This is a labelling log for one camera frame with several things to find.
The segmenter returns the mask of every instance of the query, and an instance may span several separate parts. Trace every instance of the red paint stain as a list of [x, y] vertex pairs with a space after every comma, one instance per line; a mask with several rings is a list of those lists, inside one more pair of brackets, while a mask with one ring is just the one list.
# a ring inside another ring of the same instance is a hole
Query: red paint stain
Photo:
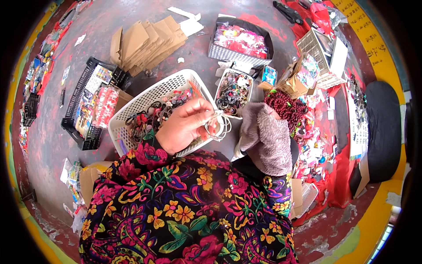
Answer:
[[299, 58], [299, 57], [300, 57], [300, 54], [299, 54], [299, 48], [298, 48], [298, 46], [296, 45], [296, 40], [294, 40], [294, 41], [293, 41], [293, 46], [295, 46], [296, 50], [298, 51], [298, 52], [297, 52], [297, 55], [298, 55], [298, 58]]
[[276, 35], [282, 42], [284, 42], [284, 39], [287, 38], [287, 36], [283, 33], [282, 30], [280, 32], [278, 29], [275, 29], [275, 28], [271, 27], [267, 22], [262, 21], [259, 18], [257, 18], [256, 15], [242, 14], [239, 17], [239, 19], [245, 20], [247, 22], [250, 22], [252, 24], [255, 24], [257, 26], [260, 26], [260, 27], [263, 27], [263, 28], [267, 29], [273, 35]]

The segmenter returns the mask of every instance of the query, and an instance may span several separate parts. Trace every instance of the white plastic basket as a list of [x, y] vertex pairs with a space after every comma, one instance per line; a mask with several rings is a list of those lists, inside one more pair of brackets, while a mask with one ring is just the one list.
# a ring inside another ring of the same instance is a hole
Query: white plastic basket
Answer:
[[316, 31], [316, 29], [311, 28], [308, 33], [296, 42], [296, 45], [302, 52], [309, 53], [318, 63], [321, 77], [318, 79], [316, 87], [326, 90], [335, 85], [345, 83], [345, 79], [339, 78], [330, 72], [328, 61], [325, 58], [322, 46], [314, 31]]
[[318, 196], [318, 189], [313, 183], [302, 183], [302, 211], [296, 218], [301, 218], [304, 213], [306, 213], [311, 206], [312, 202]]
[[[153, 102], [161, 101], [161, 99], [167, 96], [169, 92], [172, 92], [174, 90], [184, 91], [190, 88], [191, 86], [189, 84], [189, 81], [193, 82], [193, 84], [196, 85], [198, 90], [201, 92], [202, 97], [208, 100], [212, 104], [214, 109], [217, 109], [217, 106], [215, 105], [214, 100], [211, 97], [208, 89], [205, 87], [205, 84], [202, 82], [201, 78], [195, 71], [190, 69], [178, 71], [175, 74], [170, 75], [169, 77], [159, 81], [158, 83], [152, 85], [150, 88], [140, 93], [110, 119], [110, 122], [108, 123], [108, 132], [111, 136], [111, 139], [113, 140], [113, 144], [120, 157], [122, 157], [125, 153], [123, 153], [119, 145], [119, 139], [123, 141], [127, 150], [138, 147], [136, 144], [133, 144], [129, 140], [129, 134], [127, 132], [125, 124], [125, 121], [129, 117], [129, 115], [131, 113], [139, 113], [143, 110], [147, 111], [148, 107], [150, 107]], [[216, 135], [220, 135], [222, 131], [223, 126], [217, 123]], [[195, 144], [190, 144], [184, 150], [176, 153], [176, 157], [186, 156], [194, 152], [195, 150], [201, 148], [211, 140], [212, 139], [203, 141], [200, 138], [196, 139], [193, 141], [196, 142]]]
[[[252, 89], [254, 88], [254, 79], [251, 76], [249, 76], [248, 74], [246, 74], [246, 73], [244, 73], [242, 71], [238, 71], [238, 70], [231, 69], [231, 68], [227, 68], [227, 69], [224, 70], [223, 75], [222, 75], [222, 77], [220, 79], [220, 82], [218, 83], [217, 91], [216, 91], [215, 97], [214, 97], [214, 102], [215, 103], [217, 102], [217, 96], [218, 96], [218, 93], [220, 92], [221, 81], [223, 80], [223, 77], [226, 76], [226, 74], [228, 72], [234, 72], [234, 73], [238, 73], [238, 74], [244, 74], [244, 75], [246, 75], [248, 77], [248, 79], [252, 80], [252, 86], [248, 89], [247, 102], [249, 102], [251, 100], [251, 96], [252, 96]], [[242, 119], [241, 117], [235, 117], [235, 116], [231, 116], [231, 115], [230, 116], [228, 115], [227, 117], [234, 118], [234, 119], [239, 119], [239, 120]]]

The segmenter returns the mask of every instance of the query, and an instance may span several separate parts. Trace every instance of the white string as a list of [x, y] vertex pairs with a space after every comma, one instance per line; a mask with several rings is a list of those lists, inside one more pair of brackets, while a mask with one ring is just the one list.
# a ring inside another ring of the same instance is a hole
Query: white string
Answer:
[[[210, 134], [210, 132], [208, 131], [208, 126], [212, 125], [212, 122], [214, 122], [215, 119], [217, 119], [217, 121], [218, 121], [218, 117], [221, 117], [222, 118], [223, 123], [220, 123], [219, 122], [219, 124], [222, 125], [222, 126], [224, 126], [224, 128], [223, 128], [224, 130], [223, 130], [223, 132], [221, 133], [220, 136], [212, 136]], [[222, 111], [222, 110], [214, 110], [213, 119], [211, 119], [210, 121], [208, 121], [204, 125], [204, 127], [205, 127], [205, 130], [207, 131], [207, 133], [209, 134], [210, 138], [212, 138], [215, 141], [220, 142], [220, 141], [223, 140], [223, 138], [226, 136], [226, 134], [229, 133], [232, 130], [232, 123], [230, 122], [229, 115], [226, 114], [226, 113], [224, 113], [224, 111]]]

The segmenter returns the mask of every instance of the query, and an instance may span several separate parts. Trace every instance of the concrete floor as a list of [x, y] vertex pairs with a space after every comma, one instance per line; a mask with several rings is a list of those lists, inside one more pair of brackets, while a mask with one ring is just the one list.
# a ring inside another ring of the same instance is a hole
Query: concrete floor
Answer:
[[[167, 8], [170, 6], [194, 14], [201, 13], [202, 18], [199, 22], [206, 26], [208, 31], [213, 29], [218, 13], [234, 15], [265, 28], [271, 34], [275, 50], [271, 66], [279, 71], [287, 67], [293, 56], [297, 56], [298, 52], [294, 45], [295, 35], [290, 29], [291, 24], [272, 7], [270, 0], [260, 3], [252, 0], [220, 0], [216, 2], [181, 0], [155, 2], [136, 0], [95, 1], [72, 23], [61, 40], [57, 51], [62, 51], [62, 53], [55, 61], [50, 81], [46, 86], [45, 93], [41, 96], [38, 106], [40, 116], [31, 126], [28, 135], [27, 173], [29, 181], [37, 192], [38, 202], [53, 216], [69, 226], [72, 224], [72, 218], [63, 210], [63, 203], [71, 208], [73, 199], [66, 185], [60, 181], [63, 160], [66, 157], [71, 162], [79, 160], [85, 166], [95, 161], [112, 161], [118, 158], [107, 131], [103, 131], [98, 150], [82, 152], [67, 132], [60, 127], [61, 118], [66, 112], [74, 87], [85, 68], [85, 62], [89, 56], [94, 56], [103, 61], [109, 60], [111, 36], [120, 26], [123, 26], [125, 31], [138, 20], [157, 22], [168, 15], [172, 15], [177, 22], [186, 19], [168, 11]], [[85, 39], [81, 44], [74, 47], [77, 38], [83, 34], [86, 34]], [[218, 78], [214, 74], [218, 64], [217, 60], [207, 58], [210, 36], [210, 34], [190, 36], [184, 46], [159, 65], [159, 73], [156, 78], [142, 79], [140, 76], [135, 77], [127, 92], [136, 96], [157, 81], [181, 69], [190, 68], [199, 74], [210, 93], [215, 94], [216, 86], [214, 83]], [[353, 49], [355, 50], [356, 46], [359, 51], [361, 45], [353, 31], [347, 37], [354, 44]], [[361, 59], [360, 65], [354, 58], [348, 62], [355, 65], [357, 69], [365, 66], [368, 60], [365, 53], [363, 57], [360, 57], [360, 54], [358, 55]], [[179, 57], [184, 57], [185, 63], [178, 64], [177, 58]], [[60, 81], [64, 69], [69, 65], [70, 71], [64, 85], [67, 88], [65, 106], [60, 109], [59, 100], [62, 89]], [[364, 81], [371, 79], [368, 77], [371, 74], [367, 74], [371, 70], [372, 68], [363, 71], [364, 74], [361, 78]], [[232, 122], [232, 124], [234, 126], [233, 132], [223, 142], [212, 142], [206, 146], [206, 149], [221, 151], [230, 158], [237, 143], [238, 133], [236, 131], [238, 131], [240, 122]], [[336, 133], [335, 126], [332, 124], [321, 128], [321, 130], [323, 129], [333, 134]], [[301, 263], [309, 263], [319, 259], [347, 235], [351, 227], [355, 226], [362, 217], [374, 197], [377, 186], [373, 185], [373, 187], [368, 187], [368, 192], [361, 198], [354, 200], [350, 206], [344, 209], [325, 209], [304, 227], [300, 227], [297, 235], [295, 235], [295, 245]]]

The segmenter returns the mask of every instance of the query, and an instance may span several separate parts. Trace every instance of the floral patterned jacket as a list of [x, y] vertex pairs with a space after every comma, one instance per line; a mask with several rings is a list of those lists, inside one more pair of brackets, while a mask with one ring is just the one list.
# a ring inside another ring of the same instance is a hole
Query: floral patterned jacket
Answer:
[[155, 138], [94, 184], [82, 263], [298, 263], [288, 176], [243, 177], [225, 157], [172, 158]]

